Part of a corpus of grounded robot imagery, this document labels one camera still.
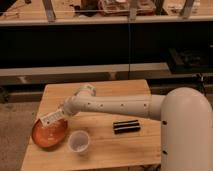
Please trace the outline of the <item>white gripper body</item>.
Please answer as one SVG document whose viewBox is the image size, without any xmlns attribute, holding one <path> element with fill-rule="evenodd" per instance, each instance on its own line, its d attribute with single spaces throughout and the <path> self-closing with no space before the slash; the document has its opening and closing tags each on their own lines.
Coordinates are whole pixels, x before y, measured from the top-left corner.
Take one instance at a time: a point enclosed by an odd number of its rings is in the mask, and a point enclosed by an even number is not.
<svg viewBox="0 0 213 171">
<path fill-rule="evenodd" d="M 48 113 L 40 118 L 40 121 L 44 127 L 47 127 L 56 121 L 65 117 L 64 112 L 61 109 L 57 109 L 54 112 Z"/>
</svg>

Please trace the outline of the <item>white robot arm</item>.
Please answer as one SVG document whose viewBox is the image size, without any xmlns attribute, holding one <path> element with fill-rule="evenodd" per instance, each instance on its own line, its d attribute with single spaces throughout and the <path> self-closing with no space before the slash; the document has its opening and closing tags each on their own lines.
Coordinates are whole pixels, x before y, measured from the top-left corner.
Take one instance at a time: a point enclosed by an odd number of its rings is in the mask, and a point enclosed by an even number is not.
<svg viewBox="0 0 213 171">
<path fill-rule="evenodd" d="M 176 88 L 166 95 L 98 96 L 93 85 L 85 84 L 40 120 L 47 127 L 79 112 L 158 120 L 161 171 L 213 171 L 213 107 L 193 88 Z"/>
</svg>

